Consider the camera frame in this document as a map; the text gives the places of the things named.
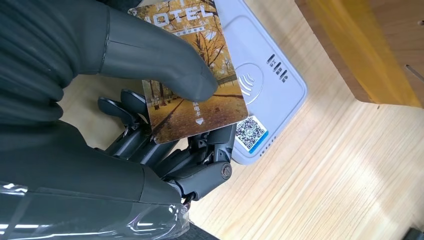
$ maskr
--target wooden table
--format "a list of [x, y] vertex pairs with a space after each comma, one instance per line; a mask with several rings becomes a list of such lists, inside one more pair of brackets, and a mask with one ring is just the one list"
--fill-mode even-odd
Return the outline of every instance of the wooden table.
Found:
[[[234, 163], [226, 184], [193, 203], [191, 220], [222, 240], [400, 240], [423, 229], [424, 110], [357, 101], [293, 0], [246, 1], [309, 96], [262, 159]], [[141, 85], [79, 76], [65, 90], [63, 120], [107, 147], [122, 128], [96, 100], [119, 99], [122, 88]]]

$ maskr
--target wooden cabinet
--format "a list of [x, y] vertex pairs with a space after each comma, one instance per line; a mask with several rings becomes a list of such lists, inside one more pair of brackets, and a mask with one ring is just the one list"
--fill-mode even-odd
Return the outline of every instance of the wooden cabinet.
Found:
[[424, 0], [296, 0], [354, 96], [424, 106]]

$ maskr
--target robotic hand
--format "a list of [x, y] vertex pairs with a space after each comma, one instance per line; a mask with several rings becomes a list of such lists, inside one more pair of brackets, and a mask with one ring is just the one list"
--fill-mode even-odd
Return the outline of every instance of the robotic hand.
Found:
[[127, 130], [106, 150], [59, 120], [78, 74], [152, 79], [201, 102], [217, 82], [185, 41], [92, 0], [0, 1], [0, 239], [176, 237], [191, 200], [231, 176], [235, 126], [157, 145], [143, 96], [99, 108]]

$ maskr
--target sticker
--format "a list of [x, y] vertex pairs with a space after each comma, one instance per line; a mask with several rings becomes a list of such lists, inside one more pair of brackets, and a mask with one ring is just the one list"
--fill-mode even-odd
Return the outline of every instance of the sticker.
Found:
[[252, 154], [259, 145], [267, 138], [269, 132], [256, 116], [250, 116], [246, 120], [237, 123], [235, 139], [246, 151]]

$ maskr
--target qr code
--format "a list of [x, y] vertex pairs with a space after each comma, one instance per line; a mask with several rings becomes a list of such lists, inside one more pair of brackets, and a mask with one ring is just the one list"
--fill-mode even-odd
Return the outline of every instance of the qr code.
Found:
[[238, 142], [249, 152], [255, 145], [260, 144], [258, 141], [267, 132], [267, 129], [255, 116], [250, 116], [246, 120], [237, 123], [235, 136]]

